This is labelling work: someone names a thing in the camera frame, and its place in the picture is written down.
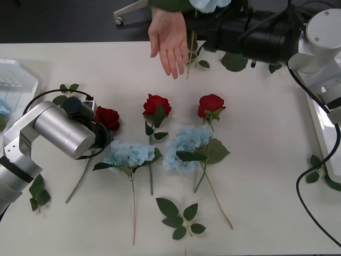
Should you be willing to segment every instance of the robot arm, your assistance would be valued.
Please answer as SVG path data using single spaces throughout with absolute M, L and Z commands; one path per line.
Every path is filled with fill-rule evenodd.
M 31 145 L 38 136 L 43 136 L 73 159 L 80 158 L 95 144 L 98 146 L 103 132 L 98 132 L 91 123 L 96 111 L 94 101 L 87 103 L 92 109 L 77 98 L 69 98 L 64 103 L 66 115 L 55 104 L 42 102 L 4 133 L 4 156 L 0 158 L 0 215 L 42 171 L 31 159 Z M 79 116 L 87 118 L 80 122 Z

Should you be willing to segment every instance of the green stem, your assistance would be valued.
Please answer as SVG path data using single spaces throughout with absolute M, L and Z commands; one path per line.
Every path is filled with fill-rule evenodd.
M 190 236 L 193 237 L 192 231 L 191 231 L 191 225 L 189 224 L 189 222 L 187 221 L 187 219 L 182 215 L 179 214 L 179 216 L 183 219 L 183 221 L 186 223 L 186 227 L 188 229 L 188 233 L 190 233 Z
M 193 45 L 194 45 L 194 30 L 192 31 L 192 42 L 191 42 L 191 53 L 190 53 L 190 59 L 189 59 L 189 64 L 188 64 L 188 70 L 187 70 L 187 79 L 190 77 L 190 69 L 191 69 L 191 64 L 192 64 L 192 55 L 193 55 Z
M 208 154 L 208 144 L 207 144 L 207 146 L 206 146 L 206 155 L 207 155 L 207 154 Z M 208 158 L 205 160 L 205 166 L 204 166 L 204 167 L 202 166 L 202 163 L 200 162 L 200 165 L 201 165 L 202 170 L 204 171 L 204 173 L 202 174 L 202 176 L 201 176 L 201 178 L 200 178 L 200 180 L 199 180 L 199 183 L 197 184 L 197 186 L 196 186 L 196 188 L 195 188 L 195 190 L 194 190 L 194 193 L 197 192 L 197 190 L 198 190 L 198 188 L 199 188 L 199 185 L 201 184 L 202 180 L 204 179 L 204 176 L 205 176 L 205 174 L 206 174 L 207 162 L 208 162 Z
M 211 126 L 212 131 L 214 132 L 213 126 L 212 126 L 212 115 L 209 117 L 209 124 Z
M 149 145 L 152 144 L 153 134 L 149 136 Z M 150 177 L 150 194 L 154 195 L 154 188 L 153 188 L 153 170 L 151 169 L 151 164 L 148 165 L 149 168 L 149 177 Z
M 96 150 L 91 150 L 91 155 L 93 155 L 95 153 Z M 76 191 L 79 189 L 80 185 L 83 183 L 85 176 L 87 175 L 88 171 L 89 171 L 89 166 L 91 164 L 93 158 L 90 158 L 89 161 L 87 162 L 84 172 L 82 174 L 82 176 L 79 179 L 79 182 L 77 183 L 77 185 L 75 186 L 75 188 L 73 189 L 73 191 L 71 192 L 71 194 L 69 195 L 68 199 L 65 201 L 65 203 L 67 204 L 71 198 L 74 196 L 74 194 L 76 193 Z
M 133 236 L 133 245 L 135 245 L 135 235 L 136 235 L 135 188 L 134 188 L 134 180 L 131 180 L 131 182 L 132 182 L 133 198 L 134 198 L 134 236 Z

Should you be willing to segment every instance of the black cable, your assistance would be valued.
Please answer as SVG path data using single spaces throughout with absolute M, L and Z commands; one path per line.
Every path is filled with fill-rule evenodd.
M 292 75 L 292 77 L 294 78 L 294 80 L 296 81 L 296 83 L 323 109 L 323 111 L 325 111 L 327 114 L 330 113 L 329 109 L 323 105 L 323 103 L 306 87 L 304 86 L 304 84 L 298 79 L 298 77 L 295 75 L 295 73 L 293 72 L 292 69 L 289 68 L 289 65 L 287 63 L 288 66 L 288 70 L 290 72 L 290 74 Z M 321 164 L 319 164 L 318 166 L 313 166 L 311 167 L 309 170 L 305 171 L 304 173 L 302 173 L 296 181 L 296 192 L 297 192 L 297 196 L 301 202 L 301 204 L 303 205 L 303 208 L 305 209 L 305 211 L 308 213 L 309 217 L 315 222 L 315 224 L 334 242 L 336 243 L 339 247 L 341 247 L 341 244 L 332 237 L 331 234 L 329 234 L 320 224 L 319 222 L 315 219 L 315 217 L 311 214 L 311 212 L 308 210 L 307 206 L 305 205 L 302 196 L 301 196 L 301 192 L 299 191 L 299 183 L 300 181 L 303 179 L 304 176 L 306 176 L 308 173 L 314 171 L 315 169 L 320 168 L 323 164 L 325 164 L 328 160 L 331 159 L 331 157 L 335 154 L 336 150 L 338 149 L 340 142 L 341 142 L 341 131 L 340 131 L 340 127 L 338 124 L 335 124 L 335 130 L 336 130 L 336 142 L 335 145 L 333 147 L 333 149 L 331 150 L 331 152 L 329 153 L 329 155 L 321 162 Z
M 93 155 L 89 155 L 89 156 L 81 156 L 81 157 L 78 158 L 77 160 L 89 159 L 89 158 L 98 156 L 98 155 L 99 155 L 100 153 L 102 153 L 102 152 L 105 150 L 105 148 L 110 144 L 110 136 L 109 136 L 109 132 L 108 132 L 107 128 L 105 128 L 105 126 L 104 126 L 102 123 L 96 121 L 95 119 L 93 119 L 92 121 L 94 121 L 95 123 L 99 124 L 99 125 L 102 127 L 102 129 L 104 130 L 104 132 L 105 132 L 105 145 L 104 145 L 104 147 L 101 148 L 101 150 L 98 151 L 97 153 L 95 153 L 95 154 L 93 154 Z
M 320 3 L 320 4 L 325 4 L 331 8 L 335 8 L 335 6 L 333 6 L 331 3 L 328 3 L 326 1 L 321 1 L 321 0 L 312 0 L 312 1 L 308 1 L 308 2 L 305 2 L 303 4 L 301 4 L 300 6 L 304 6 L 304 5 L 307 5 L 307 4 L 314 4 L 314 3 Z
M 35 96 L 26 106 L 25 110 L 23 111 L 22 115 L 26 114 L 28 109 L 30 108 L 30 106 L 33 104 L 33 102 L 35 102 L 37 99 L 39 99 L 40 97 L 42 96 L 45 96 L 49 93 L 52 93 L 52 92 L 77 92 L 77 93 L 80 93 L 80 94 L 84 94 L 86 95 L 87 98 L 92 98 L 89 94 L 85 93 L 85 92 L 82 92 L 82 91 L 77 91 L 77 90 L 71 90 L 71 89 L 55 89 L 55 90 L 50 90 L 50 91 L 47 91 L 47 92 L 43 92 L 41 94 L 39 94 L 38 96 Z

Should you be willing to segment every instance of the leaf sprig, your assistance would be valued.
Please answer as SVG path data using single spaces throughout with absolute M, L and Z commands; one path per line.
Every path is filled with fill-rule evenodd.
M 162 223 L 169 227 L 176 228 L 173 232 L 174 240 L 182 239 L 186 235 L 187 230 L 191 237 L 193 237 L 192 233 L 201 234 L 206 230 L 206 227 L 202 224 L 189 224 L 189 221 L 193 220 L 197 215 L 198 204 L 187 207 L 183 214 L 180 214 L 178 208 L 172 201 L 165 198 L 156 198 L 156 202 L 161 213 L 166 216 Z
M 310 158 L 310 163 L 312 166 L 321 166 L 322 161 L 315 155 L 312 155 Z M 320 175 L 324 176 L 324 180 L 328 184 L 328 186 L 336 191 L 341 191 L 341 184 L 334 182 L 328 175 L 326 165 L 323 167 L 317 167 L 313 172 L 306 175 L 305 180 L 308 184 L 312 184 L 317 182 L 320 179 Z
M 51 199 L 49 193 L 45 189 L 44 179 L 40 174 L 33 181 L 29 191 L 32 195 L 32 198 L 30 199 L 32 211 L 38 209 L 40 213 L 40 207 L 47 204 Z

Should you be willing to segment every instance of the chair wheel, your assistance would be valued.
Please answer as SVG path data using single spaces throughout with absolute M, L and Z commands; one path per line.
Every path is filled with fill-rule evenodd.
M 122 17 L 118 16 L 115 18 L 115 23 L 119 26 L 123 25 L 123 19 Z

